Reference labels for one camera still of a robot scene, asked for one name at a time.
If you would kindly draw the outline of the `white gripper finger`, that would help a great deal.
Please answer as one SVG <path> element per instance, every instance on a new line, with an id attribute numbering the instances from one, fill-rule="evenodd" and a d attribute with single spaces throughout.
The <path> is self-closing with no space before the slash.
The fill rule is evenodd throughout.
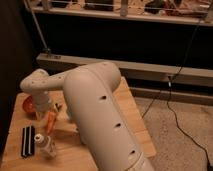
<path id="1" fill-rule="evenodd" d="M 45 119 L 46 114 L 44 112 L 37 112 L 36 118 L 38 121 L 43 121 Z"/>
<path id="2" fill-rule="evenodd" d="M 57 106 L 53 105 L 53 108 L 49 111 L 49 128 L 50 129 L 54 127 L 57 116 L 58 116 Z"/>

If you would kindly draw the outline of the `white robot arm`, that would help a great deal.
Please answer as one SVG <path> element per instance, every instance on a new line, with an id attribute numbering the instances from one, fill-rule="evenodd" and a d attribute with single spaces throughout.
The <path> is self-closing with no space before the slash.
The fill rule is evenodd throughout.
<path id="1" fill-rule="evenodd" d="M 50 106 L 48 93 L 61 90 L 67 110 L 99 171 L 154 171 L 114 98 L 121 73 L 112 62 L 82 65 L 49 75 L 37 69 L 20 88 L 37 111 Z"/>

